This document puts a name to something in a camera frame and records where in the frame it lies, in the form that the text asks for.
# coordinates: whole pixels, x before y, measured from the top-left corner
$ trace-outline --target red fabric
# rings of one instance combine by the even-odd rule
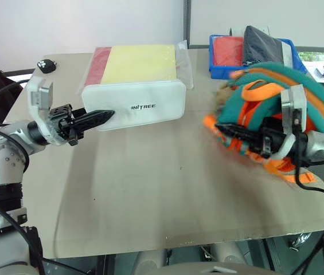
[[[213,42],[213,64],[242,66],[243,37],[216,37]]]
[[[100,84],[112,47],[96,48],[84,86]]]

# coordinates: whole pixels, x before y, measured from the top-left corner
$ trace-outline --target white wall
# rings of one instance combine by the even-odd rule
[[[0,0],[0,70],[45,54],[183,38],[183,0]]]
[[[269,26],[296,46],[324,47],[323,0],[192,0],[190,44],[209,43],[231,26]]]

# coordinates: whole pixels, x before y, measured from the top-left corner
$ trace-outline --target plastic bag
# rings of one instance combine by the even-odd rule
[[[187,42],[96,48],[79,86],[180,79],[193,88]]]
[[[291,46],[272,38],[253,26],[248,26],[244,32],[243,65],[273,61],[293,67]]]
[[[193,72],[187,48],[187,40],[184,40],[175,46],[175,67],[177,78],[185,84],[186,88],[194,88]]]

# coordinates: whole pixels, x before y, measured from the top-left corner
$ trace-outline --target blue plastic bin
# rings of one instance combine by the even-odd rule
[[[246,66],[215,66],[213,65],[213,41],[216,37],[222,37],[223,35],[213,34],[209,38],[209,71],[210,77],[213,79],[229,79],[229,74],[235,70],[243,70],[247,68]],[[293,58],[293,69],[296,69],[302,73],[308,73],[306,67],[300,60],[298,52],[293,44],[293,42],[289,39],[282,39],[283,42],[290,45],[292,49],[292,58]]]

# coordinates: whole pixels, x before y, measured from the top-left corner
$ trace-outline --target yellow fabric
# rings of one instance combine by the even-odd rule
[[[175,79],[174,45],[114,46],[101,84]]]

